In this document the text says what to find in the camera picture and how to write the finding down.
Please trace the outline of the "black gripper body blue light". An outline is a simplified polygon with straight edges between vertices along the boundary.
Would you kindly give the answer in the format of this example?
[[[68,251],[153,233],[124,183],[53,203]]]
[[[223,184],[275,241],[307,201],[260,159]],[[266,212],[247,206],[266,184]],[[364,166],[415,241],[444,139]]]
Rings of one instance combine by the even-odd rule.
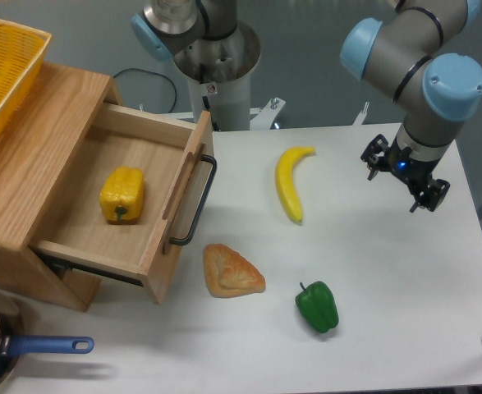
[[[432,173],[440,160],[440,148],[413,140],[409,135],[396,135],[388,153],[391,173],[405,183],[411,193],[440,190]]]

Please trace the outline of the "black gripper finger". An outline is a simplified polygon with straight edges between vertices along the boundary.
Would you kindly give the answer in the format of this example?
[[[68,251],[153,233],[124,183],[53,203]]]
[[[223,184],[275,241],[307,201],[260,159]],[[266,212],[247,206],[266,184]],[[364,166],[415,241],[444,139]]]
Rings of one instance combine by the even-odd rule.
[[[369,175],[367,179],[372,181],[379,172],[390,172],[388,155],[390,146],[382,134],[376,135],[366,146],[360,160],[366,164]]]
[[[442,179],[427,176],[425,179],[410,181],[408,190],[414,198],[414,203],[409,209],[414,213],[418,208],[434,212],[443,202],[450,188],[450,183]]]

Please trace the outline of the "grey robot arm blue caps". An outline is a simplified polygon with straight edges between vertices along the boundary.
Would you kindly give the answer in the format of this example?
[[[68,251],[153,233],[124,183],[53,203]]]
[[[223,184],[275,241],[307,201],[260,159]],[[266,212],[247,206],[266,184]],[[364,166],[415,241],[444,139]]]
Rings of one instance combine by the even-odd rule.
[[[342,65],[405,110],[393,141],[375,137],[361,158],[371,175],[404,183],[416,208],[434,211],[448,182],[433,170],[482,99],[482,67],[441,47],[478,15],[478,1],[397,1],[396,18],[360,21],[346,37]],[[232,88],[248,81],[260,59],[257,34],[233,1],[150,1],[132,28],[155,59],[172,61],[191,89],[194,114],[208,111],[217,131],[250,124],[250,100]]]

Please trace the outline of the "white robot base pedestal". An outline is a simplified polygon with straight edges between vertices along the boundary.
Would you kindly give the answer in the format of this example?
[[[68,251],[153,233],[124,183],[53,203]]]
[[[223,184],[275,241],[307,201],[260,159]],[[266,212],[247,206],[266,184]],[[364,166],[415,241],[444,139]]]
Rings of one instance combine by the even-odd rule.
[[[260,41],[248,25],[238,23],[231,35],[218,41],[198,39],[176,55],[141,16],[133,16],[132,26],[154,58],[173,60],[186,78],[196,121],[207,111],[216,131],[279,128],[276,118],[286,105],[284,100],[273,97],[263,108],[250,107],[250,75],[260,60]]]

